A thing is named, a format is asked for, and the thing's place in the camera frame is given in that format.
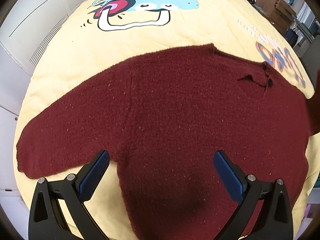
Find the dark paper shopping bag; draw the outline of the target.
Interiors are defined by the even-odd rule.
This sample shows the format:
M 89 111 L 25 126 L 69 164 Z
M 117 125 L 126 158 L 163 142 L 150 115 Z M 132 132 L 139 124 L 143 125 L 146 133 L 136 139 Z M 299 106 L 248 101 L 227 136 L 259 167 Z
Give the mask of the dark paper shopping bag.
M 288 28 L 284 35 L 285 40 L 292 48 L 296 45 L 298 41 L 298 32 L 298 27 Z

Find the white panelled wardrobe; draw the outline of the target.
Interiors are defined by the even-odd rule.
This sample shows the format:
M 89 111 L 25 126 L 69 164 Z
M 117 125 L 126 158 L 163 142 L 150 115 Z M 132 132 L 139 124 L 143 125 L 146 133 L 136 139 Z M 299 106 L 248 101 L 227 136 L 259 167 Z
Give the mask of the white panelled wardrobe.
M 49 42 L 83 1 L 1 0 L 1 239 L 28 237 L 12 157 L 22 101 Z

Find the yellow dinosaur print bedspread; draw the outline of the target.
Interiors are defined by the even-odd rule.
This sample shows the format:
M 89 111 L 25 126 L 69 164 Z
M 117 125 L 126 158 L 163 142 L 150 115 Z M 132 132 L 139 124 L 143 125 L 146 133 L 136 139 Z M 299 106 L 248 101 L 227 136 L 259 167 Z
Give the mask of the yellow dinosaur print bedspread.
M 314 88 L 300 59 L 280 33 L 245 0 L 198 0 L 199 9 L 174 10 L 164 26 L 156 12 L 130 11 L 112 24 L 135 23 L 127 30 L 101 31 L 83 1 L 62 24 L 41 56 L 22 102 L 15 138 L 26 124 L 54 101 L 89 77 L 130 57 L 168 48 L 214 44 L 218 49 L 255 62 L 277 50 L 285 63 L 281 75 L 307 98 Z

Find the dark red knit sweater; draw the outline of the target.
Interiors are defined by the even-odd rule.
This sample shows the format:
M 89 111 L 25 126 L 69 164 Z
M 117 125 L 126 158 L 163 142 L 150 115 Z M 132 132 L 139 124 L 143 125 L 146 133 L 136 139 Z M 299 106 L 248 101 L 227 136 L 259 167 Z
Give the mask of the dark red knit sweater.
M 37 179 L 106 150 L 138 239 L 212 239 L 236 208 L 213 154 L 282 179 L 294 205 L 318 131 L 319 95 L 307 99 L 267 62 L 212 44 L 172 48 L 100 72 L 30 120 L 17 168 Z

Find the brown wooden drawer cabinet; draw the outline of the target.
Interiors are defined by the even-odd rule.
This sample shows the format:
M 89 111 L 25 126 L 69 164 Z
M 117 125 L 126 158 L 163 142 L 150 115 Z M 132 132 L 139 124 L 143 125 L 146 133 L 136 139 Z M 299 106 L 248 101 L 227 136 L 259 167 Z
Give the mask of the brown wooden drawer cabinet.
M 283 36 L 294 22 L 296 12 L 284 0 L 256 0 L 254 5 Z

